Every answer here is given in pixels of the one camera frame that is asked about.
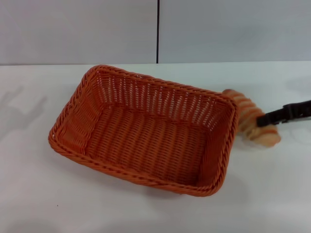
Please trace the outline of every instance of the bread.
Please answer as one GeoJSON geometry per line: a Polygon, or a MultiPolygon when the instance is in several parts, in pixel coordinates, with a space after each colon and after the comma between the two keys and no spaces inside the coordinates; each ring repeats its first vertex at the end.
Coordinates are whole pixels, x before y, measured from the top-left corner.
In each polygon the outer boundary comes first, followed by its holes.
{"type": "Polygon", "coordinates": [[[275,125],[257,126],[257,117],[264,115],[264,112],[244,94],[230,89],[223,93],[231,97],[239,107],[239,132],[243,133],[246,138],[265,147],[273,147],[281,141],[275,125]]]}

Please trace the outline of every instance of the basket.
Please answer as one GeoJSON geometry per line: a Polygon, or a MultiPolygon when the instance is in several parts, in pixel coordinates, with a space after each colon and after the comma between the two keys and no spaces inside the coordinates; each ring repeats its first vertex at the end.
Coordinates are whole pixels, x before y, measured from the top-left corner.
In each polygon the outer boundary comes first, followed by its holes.
{"type": "Polygon", "coordinates": [[[204,197],[225,179],[238,117],[221,93],[100,65],[84,75],[49,143],[105,174],[204,197]]]}

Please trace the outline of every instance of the white table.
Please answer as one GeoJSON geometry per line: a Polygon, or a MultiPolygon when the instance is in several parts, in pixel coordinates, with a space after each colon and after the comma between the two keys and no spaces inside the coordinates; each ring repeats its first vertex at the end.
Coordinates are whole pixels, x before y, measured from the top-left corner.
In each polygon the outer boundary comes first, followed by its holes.
{"type": "MultiPolygon", "coordinates": [[[[266,112],[311,99],[311,62],[117,65],[222,91],[266,112]]],[[[310,233],[311,121],[268,150],[237,138],[227,177],[195,198],[109,177],[55,153],[49,130],[91,66],[0,67],[1,233],[310,233]]]]}

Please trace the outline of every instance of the orange wicker basket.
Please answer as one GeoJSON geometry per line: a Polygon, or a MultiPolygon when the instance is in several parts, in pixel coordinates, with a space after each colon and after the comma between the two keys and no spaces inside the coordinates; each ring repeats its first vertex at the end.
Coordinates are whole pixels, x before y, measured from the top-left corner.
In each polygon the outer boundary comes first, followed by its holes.
{"type": "Polygon", "coordinates": [[[221,93],[100,65],[84,75],[49,143],[108,175],[204,197],[225,179],[238,117],[221,93]]]}

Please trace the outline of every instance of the basket bottom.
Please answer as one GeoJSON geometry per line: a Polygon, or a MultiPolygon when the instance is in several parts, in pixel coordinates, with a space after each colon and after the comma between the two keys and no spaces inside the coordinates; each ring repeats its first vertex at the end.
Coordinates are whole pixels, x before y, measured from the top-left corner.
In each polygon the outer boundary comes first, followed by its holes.
{"type": "Polygon", "coordinates": [[[198,181],[206,132],[198,127],[109,106],[87,144],[86,156],[185,185],[198,181]]]}

